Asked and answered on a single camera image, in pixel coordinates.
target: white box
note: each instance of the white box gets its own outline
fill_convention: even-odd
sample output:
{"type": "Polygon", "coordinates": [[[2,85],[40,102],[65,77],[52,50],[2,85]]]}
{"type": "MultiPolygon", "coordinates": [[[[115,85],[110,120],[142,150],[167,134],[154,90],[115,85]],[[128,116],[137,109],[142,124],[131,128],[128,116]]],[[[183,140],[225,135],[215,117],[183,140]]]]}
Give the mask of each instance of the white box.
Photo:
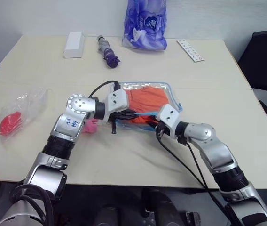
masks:
{"type": "Polygon", "coordinates": [[[64,58],[79,58],[82,56],[84,36],[82,32],[70,32],[66,47],[63,52],[64,58]]]}

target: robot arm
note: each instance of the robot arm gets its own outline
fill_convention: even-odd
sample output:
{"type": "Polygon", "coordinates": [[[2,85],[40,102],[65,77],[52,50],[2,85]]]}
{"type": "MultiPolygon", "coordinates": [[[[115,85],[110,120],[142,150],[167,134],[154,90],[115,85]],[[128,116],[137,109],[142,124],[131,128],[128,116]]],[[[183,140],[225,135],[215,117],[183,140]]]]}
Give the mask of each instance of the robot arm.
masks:
{"type": "MultiPolygon", "coordinates": [[[[68,167],[71,151],[85,121],[91,118],[108,121],[112,113],[121,112],[128,106],[127,95],[123,89],[110,93],[104,103],[81,94],[70,96],[65,112],[57,119],[47,144],[42,152],[38,153],[24,185],[38,186],[46,190],[52,198],[59,199],[67,180],[63,171],[68,167]]],[[[34,201],[45,210],[43,201],[34,201]]],[[[43,221],[28,201],[19,200],[6,212],[0,226],[41,226],[43,221]]]]}
{"type": "Polygon", "coordinates": [[[163,106],[156,118],[169,129],[171,138],[178,139],[179,143],[186,140],[199,150],[221,195],[228,202],[226,210],[232,222],[255,226],[267,221],[267,206],[211,125],[182,122],[178,112],[170,105],[163,106]]]}

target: plastic bag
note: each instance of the plastic bag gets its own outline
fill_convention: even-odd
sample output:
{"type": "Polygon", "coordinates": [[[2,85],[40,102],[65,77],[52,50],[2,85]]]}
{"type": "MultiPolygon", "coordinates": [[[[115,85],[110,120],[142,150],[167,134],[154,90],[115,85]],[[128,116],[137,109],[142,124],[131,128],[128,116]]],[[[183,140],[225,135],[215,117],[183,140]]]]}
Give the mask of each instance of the plastic bag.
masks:
{"type": "Polygon", "coordinates": [[[126,47],[164,50],[167,47],[166,0],[128,0],[122,43],[126,47]]]}
{"type": "Polygon", "coordinates": [[[154,122],[151,116],[157,115],[163,105],[170,104],[178,112],[182,111],[182,106],[175,98],[168,83],[122,82],[120,86],[127,93],[129,109],[135,111],[138,117],[132,120],[117,120],[116,124],[119,127],[154,130],[149,125],[149,122],[154,122]]]}
{"type": "Polygon", "coordinates": [[[2,107],[0,112],[1,141],[6,142],[24,128],[46,108],[46,105],[47,89],[36,89],[2,107]]]}

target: black rubber joint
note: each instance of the black rubber joint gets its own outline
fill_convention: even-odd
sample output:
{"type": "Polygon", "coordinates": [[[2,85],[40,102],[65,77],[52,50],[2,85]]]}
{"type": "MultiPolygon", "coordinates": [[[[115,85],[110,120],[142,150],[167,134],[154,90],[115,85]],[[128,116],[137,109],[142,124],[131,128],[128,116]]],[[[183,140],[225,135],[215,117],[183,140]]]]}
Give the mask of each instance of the black rubber joint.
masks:
{"type": "Polygon", "coordinates": [[[219,188],[224,192],[236,191],[248,185],[248,180],[238,167],[223,173],[213,174],[219,188]]]}
{"type": "Polygon", "coordinates": [[[105,103],[103,102],[96,102],[96,109],[94,119],[102,120],[105,114],[105,103]]]}
{"type": "Polygon", "coordinates": [[[180,121],[175,129],[175,135],[177,135],[178,137],[183,137],[188,124],[189,123],[187,122],[180,121]]]}
{"type": "Polygon", "coordinates": [[[50,135],[42,152],[57,158],[68,160],[74,145],[75,143],[69,140],[50,135]]]}

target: red object in bag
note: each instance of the red object in bag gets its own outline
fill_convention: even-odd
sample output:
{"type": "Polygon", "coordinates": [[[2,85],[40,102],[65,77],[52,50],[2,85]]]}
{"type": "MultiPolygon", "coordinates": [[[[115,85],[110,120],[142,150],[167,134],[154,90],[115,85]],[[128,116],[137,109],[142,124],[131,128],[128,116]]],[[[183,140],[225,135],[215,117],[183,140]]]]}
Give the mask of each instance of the red object in bag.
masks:
{"type": "Polygon", "coordinates": [[[15,131],[22,124],[21,113],[15,112],[13,114],[7,115],[0,124],[0,134],[2,136],[7,136],[11,132],[15,131]]]}

